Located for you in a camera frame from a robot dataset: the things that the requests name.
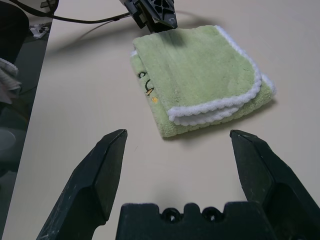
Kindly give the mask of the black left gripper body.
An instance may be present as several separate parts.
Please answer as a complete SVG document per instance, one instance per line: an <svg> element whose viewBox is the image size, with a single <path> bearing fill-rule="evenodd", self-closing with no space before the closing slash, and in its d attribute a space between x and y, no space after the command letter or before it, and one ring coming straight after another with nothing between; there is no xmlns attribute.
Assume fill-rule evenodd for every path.
<svg viewBox="0 0 320 240"><path fill-rule="evenodd" d="M139 28L149 28L147 18L148 7L150 6L149 0L120 0L120 2L128 10Z"/></svg>

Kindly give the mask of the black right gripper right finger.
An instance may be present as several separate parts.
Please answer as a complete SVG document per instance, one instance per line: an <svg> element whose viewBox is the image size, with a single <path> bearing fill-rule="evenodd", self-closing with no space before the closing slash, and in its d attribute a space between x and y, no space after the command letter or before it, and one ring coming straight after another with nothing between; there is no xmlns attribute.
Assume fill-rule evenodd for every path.
<svg viewBox="0 0 320 240"><path fill-rule="evenodd" d="M318 240L320 208L293 170L258 136L231 130L242 190L256 202L279 240Z"/></svg>

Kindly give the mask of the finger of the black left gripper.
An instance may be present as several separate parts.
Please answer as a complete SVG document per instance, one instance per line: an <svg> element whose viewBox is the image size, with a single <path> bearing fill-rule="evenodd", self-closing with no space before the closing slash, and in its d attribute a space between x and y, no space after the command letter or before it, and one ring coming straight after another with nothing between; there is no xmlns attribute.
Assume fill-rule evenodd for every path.
<svg viewBox="0 0 320 240"><path fill-rule="evenodd" d="M174 3L173 0L140 1L140 4L153 20L169 28L178 27Z"/></svg>
<svg viewBox="0 0 320 240"><path fill-rule="evenodd" d="M150 33L160 33L165 31L165 25L160 22L148 21L147 28Z"/></svg>

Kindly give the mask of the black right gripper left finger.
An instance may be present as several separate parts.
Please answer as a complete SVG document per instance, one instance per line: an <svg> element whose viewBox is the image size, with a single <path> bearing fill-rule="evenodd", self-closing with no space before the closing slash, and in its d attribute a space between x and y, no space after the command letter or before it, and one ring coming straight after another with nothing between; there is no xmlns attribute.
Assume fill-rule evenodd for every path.
<svg viewBox="0 0 320 240"><path fill-rule="evenodd" d="M39 240L90 240L109 220L118 190L128 132L118 129L97 142L69 177Z"/></svg>

